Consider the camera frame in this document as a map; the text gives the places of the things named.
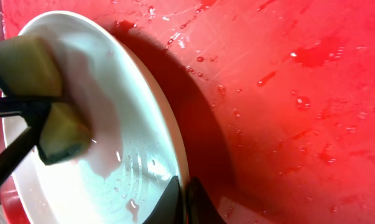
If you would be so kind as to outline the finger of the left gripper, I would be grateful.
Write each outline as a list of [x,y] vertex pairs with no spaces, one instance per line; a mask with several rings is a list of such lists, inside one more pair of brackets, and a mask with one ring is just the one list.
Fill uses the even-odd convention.
[[31,149],[38,144],[40,132],[40,128],[27,127],[0,154],[0,188]]
[[62,102],[59,97],[18,96],[0,98],[0,118],[22,116],[27,119],[45,119],[53,103]]

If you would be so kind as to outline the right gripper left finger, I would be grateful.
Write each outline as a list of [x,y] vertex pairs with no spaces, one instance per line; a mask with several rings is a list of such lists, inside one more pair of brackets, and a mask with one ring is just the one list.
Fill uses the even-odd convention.
[[173,176],[143,224],[182,224],[183,197],[179,179]]

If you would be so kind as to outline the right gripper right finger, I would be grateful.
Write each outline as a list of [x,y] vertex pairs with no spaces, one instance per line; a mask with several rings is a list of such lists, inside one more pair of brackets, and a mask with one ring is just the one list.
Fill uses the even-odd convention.
[[187,185],[186,208],[188,224],[226,224],[197,177]]

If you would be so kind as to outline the green scrubbing sponge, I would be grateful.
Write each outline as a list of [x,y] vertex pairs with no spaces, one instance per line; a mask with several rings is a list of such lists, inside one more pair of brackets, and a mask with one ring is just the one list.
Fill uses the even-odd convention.
[[22,35],[0,41],[0,89],[10,97],[53,100],[37,143],[44,164],[56,164],[87,151],[91,131],[65,97],[63,76],[43,39]]

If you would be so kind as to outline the white plate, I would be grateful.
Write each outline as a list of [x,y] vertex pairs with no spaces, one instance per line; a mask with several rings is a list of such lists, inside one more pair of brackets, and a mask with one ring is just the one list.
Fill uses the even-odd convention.
[[31,151],[12,177],[31,223],[143,223],[172,177],[189,180],[172,109],[142,61],[79,14],[50,11],[23,35],[44,39],[91,124],[84,154],[46,166]]

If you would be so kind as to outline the red plastic tray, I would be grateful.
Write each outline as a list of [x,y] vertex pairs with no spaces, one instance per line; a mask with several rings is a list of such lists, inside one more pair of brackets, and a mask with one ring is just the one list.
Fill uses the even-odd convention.
[[99,23],[157,79],[228,223],[375,223],[375,0],[0,1]]

